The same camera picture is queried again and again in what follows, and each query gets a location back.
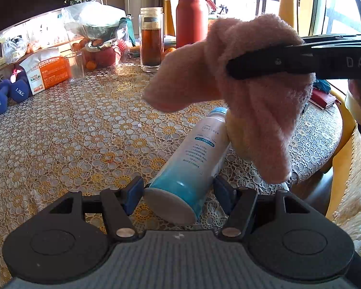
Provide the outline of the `floral lace tablecloth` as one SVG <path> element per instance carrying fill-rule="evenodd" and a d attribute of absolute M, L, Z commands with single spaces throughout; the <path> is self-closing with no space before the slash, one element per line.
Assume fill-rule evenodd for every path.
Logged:
<path fill-rule="evenodd" d="M 9 102 L 0 116 L 0 288 L 11 278 L 2 257 L 7 235 L 68 191 L 84 196 L 125 187 L 135 176 L 148 183 L 186 135 L 224 101 L 163 113 L 141 98 L 152 74 L 130 60 L 63 82 L 25 102 Z M 252 163 L 229 150 L 220 175 L 235 187 L 272 194 L 305 181 L 333 155 L 342 135 L 337 106 L 309 103 L 289 145 L 291 178 L 268 185 Z M 209 194 L 197 223 L 185 228 L 154 215 L 143 200 L 130 217 L 138 231 L 215 229 L 226 216 Z"/>

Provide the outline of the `white and teal bottle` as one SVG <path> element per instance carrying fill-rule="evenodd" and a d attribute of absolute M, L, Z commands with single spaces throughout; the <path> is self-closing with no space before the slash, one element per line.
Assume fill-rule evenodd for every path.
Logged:
<path fill-rule="evenodd" d="M 218 107 L 200 120 L 145 188 L 144 201 L 157 216 L 181 226 L 198 220 L 229 150 L 226 114 Z"/>

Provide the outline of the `blue dumbbell right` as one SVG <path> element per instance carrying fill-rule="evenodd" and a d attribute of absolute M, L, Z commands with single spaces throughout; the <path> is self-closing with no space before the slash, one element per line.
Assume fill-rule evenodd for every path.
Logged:
<path fill-rule="evenodd" d="M 14 69 L 10 77 L 9 96 L 16 102 L 21 103 L 29 97 L 30 87 L 26 73 L 20 69 Z"/>

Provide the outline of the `red water bottle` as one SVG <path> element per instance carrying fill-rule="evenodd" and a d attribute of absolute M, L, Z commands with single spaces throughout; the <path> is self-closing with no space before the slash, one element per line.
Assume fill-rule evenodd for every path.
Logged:
<path fill-rule="evenodd" d="M 178 0 L 176 8 L 176 47 L 202 41 L 208 33 L 207 0 Z"/>

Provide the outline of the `red fruit bag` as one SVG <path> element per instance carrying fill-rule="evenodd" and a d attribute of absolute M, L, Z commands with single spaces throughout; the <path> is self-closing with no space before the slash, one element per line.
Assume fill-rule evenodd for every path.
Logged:
<path fill-rule="evenodd" d="M 84 67 L 87 61 L 95 61 L 97 68 L 115 66 L 121 59 L 122 50 L 118 47 L 116 39 L 94 39 L 87 42 L 81 49 Z"/>

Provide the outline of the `orange near tumbler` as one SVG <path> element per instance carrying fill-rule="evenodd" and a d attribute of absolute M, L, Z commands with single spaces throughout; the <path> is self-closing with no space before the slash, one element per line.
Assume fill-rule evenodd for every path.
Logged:
<path fill-rule="evenodd" d="M 176 48 L 174 48 L 174 47 L 167 48 L 166 50 L 164 50 L 161 58 L 164 59 L 166 57 L 166 55 L 174 52 L 175 50 L 176 50 Z"/>

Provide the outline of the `clear plastic bag bundle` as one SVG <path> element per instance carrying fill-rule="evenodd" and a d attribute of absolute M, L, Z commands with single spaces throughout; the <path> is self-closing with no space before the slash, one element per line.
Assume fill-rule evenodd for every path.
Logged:
<path fill-rule="evenodd" d="M 108 40 L 118 28 L 124 10 L 96 1 L 79 3 L 61 9 L 66 31 L 89 39 Z"/>

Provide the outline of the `orange tissue box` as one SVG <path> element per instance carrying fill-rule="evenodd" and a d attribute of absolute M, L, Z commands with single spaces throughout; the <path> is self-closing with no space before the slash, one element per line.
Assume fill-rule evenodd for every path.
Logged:
<path fill-rule="evenodd" d="M 57 48 L 48 48 L 33 53 L 20 63 L 33 95 L 68 80 L 71 76 L 66 59 Z"/>

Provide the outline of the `small orange by glass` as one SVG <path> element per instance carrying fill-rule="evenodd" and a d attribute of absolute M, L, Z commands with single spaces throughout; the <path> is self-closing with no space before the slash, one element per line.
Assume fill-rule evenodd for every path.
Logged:
<path fill-rule="evenodd" d="M 89 71 L 93 71 L 97 68 L 97 63 L 95 61 L 87 61 L 86 62 L 86 69 Z"/>

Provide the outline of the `pink fluffy towel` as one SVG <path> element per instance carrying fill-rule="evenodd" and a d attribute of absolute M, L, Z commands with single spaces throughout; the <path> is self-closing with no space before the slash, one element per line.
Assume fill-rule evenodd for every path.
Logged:
<path fill-rule="evenodd" d="M 249 22 L 218 19 L 205 40 L 166 55 L 143 99 L 165 113 L 197 102 L 224 100 L 245 122 L 250 158 L 261 178 L 269 184 L 287 181 L 291 175 L 288 145 L 311 96 L 314 75 L 280 72 L 236 80 L 227 73 L 226 64 L 246 52 L 302 43 L 296 31 L 273 14 Z"/>

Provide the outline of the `glass tea tumbler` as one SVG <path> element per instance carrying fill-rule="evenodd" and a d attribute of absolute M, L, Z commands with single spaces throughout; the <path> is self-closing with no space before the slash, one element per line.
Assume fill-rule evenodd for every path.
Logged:
<path fill-rule="evenodd" d="M 156 72 L 164 52 L 164 13 L 162 7 L 141 8 L 139 15 L 141 68 Z"/>

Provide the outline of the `clear drinking glass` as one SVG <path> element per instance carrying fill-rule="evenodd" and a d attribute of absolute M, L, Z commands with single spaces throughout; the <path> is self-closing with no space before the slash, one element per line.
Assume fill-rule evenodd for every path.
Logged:
<path fill-rule="evenodd" d="M 84 61 L 81 52 L 71 53 L 64 57 L 68 66 L 69 82 L 76 83 L 84 80 Z"/>

